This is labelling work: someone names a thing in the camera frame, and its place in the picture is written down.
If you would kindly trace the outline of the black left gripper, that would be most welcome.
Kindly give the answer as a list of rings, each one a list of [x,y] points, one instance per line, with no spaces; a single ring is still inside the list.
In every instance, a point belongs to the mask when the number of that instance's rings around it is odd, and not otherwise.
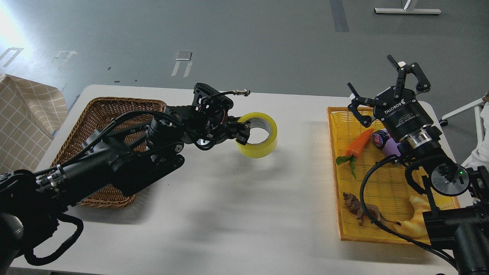
[[[183,137],[186,144],[194,144],[202,151],[208,151],[227,140],[235,139],[246,146],[250,138],[251,122],[239,122],[241,117],[229,115],[189,115],[182,117]]]

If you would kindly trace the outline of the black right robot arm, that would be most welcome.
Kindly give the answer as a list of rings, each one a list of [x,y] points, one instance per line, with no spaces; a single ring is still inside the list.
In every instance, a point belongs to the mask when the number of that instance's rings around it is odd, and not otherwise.
[[[416,99],[430,90],[430,83],[417,63],[399,65],[388,55],[397,71],[396,84],[374,99],[361,97],[353,85],[348,110],[364,127],[380,120],[393,139],[401,143],[401,162],[409,186],[428,197],[430,210],[423,212],[430,245],[395,233],[368,211],[364,189],[370,176],[398,157],[390,155],[365,175],[359,191],[362,209],[370,221],[384,231],[413,243],[454,266],[460,275],[487,275],[488,244],[488,171],[464,168],[447,156],[439,141],[437,128]]]

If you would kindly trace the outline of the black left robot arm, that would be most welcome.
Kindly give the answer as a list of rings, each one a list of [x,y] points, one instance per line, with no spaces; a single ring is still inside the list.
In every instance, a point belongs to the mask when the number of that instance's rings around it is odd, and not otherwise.
[[[132,196],[185,162],[185,144],[202,151],[228,139],[246,145],[250,122],[230,116],[229,95],[197,83],[191,105],[162,111],[129,111],[87,138],[71,159],[46,170],[16,170],[1,175],[1,274],[15,258],[30,265],[49,264],[80,237],[84,224],[66,214],[69,206],[107,186]]]

